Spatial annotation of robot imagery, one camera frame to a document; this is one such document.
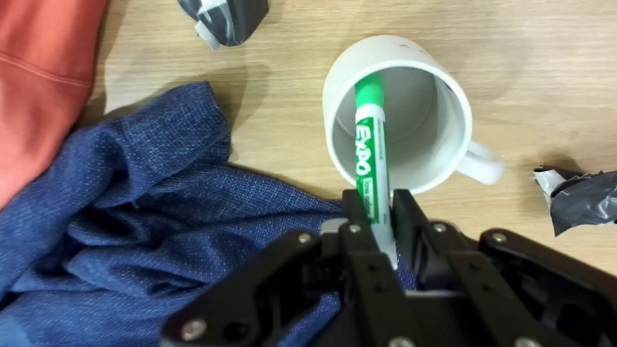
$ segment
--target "table surface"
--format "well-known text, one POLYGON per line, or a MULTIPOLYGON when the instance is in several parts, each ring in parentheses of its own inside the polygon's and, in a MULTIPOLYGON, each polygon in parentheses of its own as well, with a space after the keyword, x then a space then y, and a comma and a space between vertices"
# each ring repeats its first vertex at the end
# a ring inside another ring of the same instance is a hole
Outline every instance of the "table surface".
POLYGON ((617 169, 617 3, 272 0, 251 41, 211 51, 174 0, 110 0, 83 124, 211 82, 234 122, 234 165, 336 199, 351 186, 326 151, 322 84, 344 49, 378 34, 417 41, 455 76, 475 140, 508 165, 494 188, 450 178, 419 198, 425 213, 471 238, 508 228, 617 275, 617 228, 556 238, 533 180, 540 165, 617 169))

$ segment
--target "blue denim fabric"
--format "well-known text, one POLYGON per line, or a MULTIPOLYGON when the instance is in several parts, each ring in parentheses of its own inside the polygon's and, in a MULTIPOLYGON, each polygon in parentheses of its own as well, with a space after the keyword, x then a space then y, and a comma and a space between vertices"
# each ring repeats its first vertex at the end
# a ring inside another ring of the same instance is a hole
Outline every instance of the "blue denim fabric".
MULTIPOLYGON (((159 346, 162 323, 230 271, 342 215, 228 157, 207 84, 74 134, 0 213, 0 346, 159 346)), ((332 307, 286 342, 303 346, 332 307)))

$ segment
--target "wooden table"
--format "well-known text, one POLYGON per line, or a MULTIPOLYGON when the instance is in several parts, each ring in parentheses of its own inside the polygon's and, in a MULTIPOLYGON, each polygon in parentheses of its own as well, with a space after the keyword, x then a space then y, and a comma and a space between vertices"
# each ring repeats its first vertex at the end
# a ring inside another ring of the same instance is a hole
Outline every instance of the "wooden table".
POLYGON ((421 43, 463 86, 475 138, 508 163, 496 188, 463 176, 419 198, 467 236, 502 226, 617 275, 617 228, 554 238, 533 169, 617 171, 617 3, 272 0, 240 49, 211 51, 172 0, 110 0, 83 124, 122 117, 176 86, 209 80, 234 122, 232 163, 340 198, 322 132, 322 84, 355 41, 421 43))

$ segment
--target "orange fabric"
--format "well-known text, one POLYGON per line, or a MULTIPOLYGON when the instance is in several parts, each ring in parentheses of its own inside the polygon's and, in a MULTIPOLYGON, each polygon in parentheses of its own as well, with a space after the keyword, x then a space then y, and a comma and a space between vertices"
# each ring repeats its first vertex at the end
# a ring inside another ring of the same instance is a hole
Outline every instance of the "orange fabric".
POLYGON ((89 99, 106 0, 0 0, 0 209, 54 161, 89 99))

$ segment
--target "green marker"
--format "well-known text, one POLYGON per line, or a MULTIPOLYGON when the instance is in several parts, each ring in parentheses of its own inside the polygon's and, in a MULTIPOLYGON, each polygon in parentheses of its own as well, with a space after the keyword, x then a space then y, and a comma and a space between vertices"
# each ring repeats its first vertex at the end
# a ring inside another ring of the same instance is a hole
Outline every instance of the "green marker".
POLYGON ((390 225, 386 113, 380 76, 369 76, 355 86, 355 107, 355 184, 380 252, 398 269, 398 250, 390 225))

